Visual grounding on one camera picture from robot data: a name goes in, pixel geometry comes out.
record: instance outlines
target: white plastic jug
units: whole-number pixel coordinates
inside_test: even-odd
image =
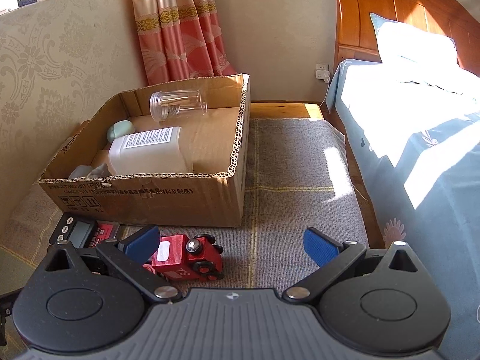
[[[161,128],[116,138],[109,161],[117,175],[191,173],[189,143],[181,127]]]

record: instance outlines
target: white pillow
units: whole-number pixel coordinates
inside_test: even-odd
[[[424,66],[458,66],[455,42],[448,36],[425,32],[374,13],[370,13],[370,18],[383,63],[408,59]]]

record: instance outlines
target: white wall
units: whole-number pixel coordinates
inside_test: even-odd
[[[332,65],[335,0],[216,0],[226,54],[251,74],[253,100],[321,102],[315,63]],[[459,0],[480,20],[480,0]]]

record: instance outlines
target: wooden floor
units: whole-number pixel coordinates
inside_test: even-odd
[[[250,117],[323,119],[317,104],[306,103],[251,103]]]
[[[250,117],[309,117],[312,119],[324,119],[318,105],[306,103],[252,103],[250,105]],[[328,114],[328,117],[325,119],[337,128],[337,130],[342,132],[345,135],[345,140],[347,140],[345,129],[336,112]],[[348,142],[346,143],[346,160],[348,162],[350,178],[355,187],[355,194],[367,231],[368,242],[372,249],[384,249],[385,244],[383,243],[382,235],[375,218],[374,207],[371,204],[370,197],[363,185],[362,176],[350,145]]]

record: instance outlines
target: blue bedspread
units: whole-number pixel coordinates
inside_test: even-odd
[[[480,352],[480,98],[472,93],[480,79],[452,93],[400,76],[346,60],[327,105],[345,125],[386,245],[408,242],[450,304],[440,352],[473,359]]]

